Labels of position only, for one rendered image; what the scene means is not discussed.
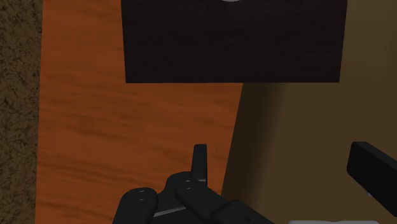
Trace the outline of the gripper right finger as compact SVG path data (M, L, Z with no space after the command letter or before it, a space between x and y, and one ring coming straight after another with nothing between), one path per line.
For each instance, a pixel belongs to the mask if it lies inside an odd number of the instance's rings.
M397 160L365 141L351 144L347 173L397 218Z

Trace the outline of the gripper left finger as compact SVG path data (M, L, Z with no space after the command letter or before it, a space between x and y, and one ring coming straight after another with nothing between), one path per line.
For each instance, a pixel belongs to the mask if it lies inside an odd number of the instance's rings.
M135 188L120 199L112 224L274 224L239 200L207 185L207 145L193 148L190 171L167 178L164 189Z

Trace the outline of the dark robot stand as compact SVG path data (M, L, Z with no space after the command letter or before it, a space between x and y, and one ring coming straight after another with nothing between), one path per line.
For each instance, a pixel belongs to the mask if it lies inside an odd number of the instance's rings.
M340 79L347 0L121 0L129 83Z

